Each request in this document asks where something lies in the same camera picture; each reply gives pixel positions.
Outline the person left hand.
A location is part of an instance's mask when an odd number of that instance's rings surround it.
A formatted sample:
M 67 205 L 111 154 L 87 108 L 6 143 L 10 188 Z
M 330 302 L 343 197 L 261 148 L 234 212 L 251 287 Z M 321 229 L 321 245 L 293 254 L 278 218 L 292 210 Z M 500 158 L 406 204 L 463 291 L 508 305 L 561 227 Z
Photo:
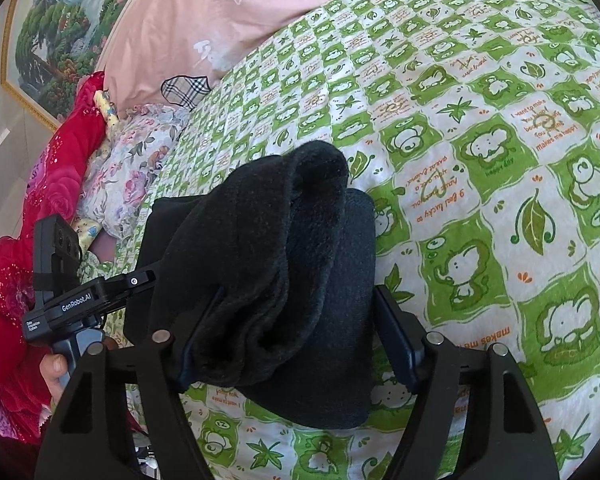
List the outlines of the person left hand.
M 59 353 L 46 353 L 40 362 L 40 374 L 44 384 L 50 393 L 50 403 L 48 406 L 57 404 L 64 393 L 65 387 L 61 383 L 61 378 L 68 373 L 67 359 Z

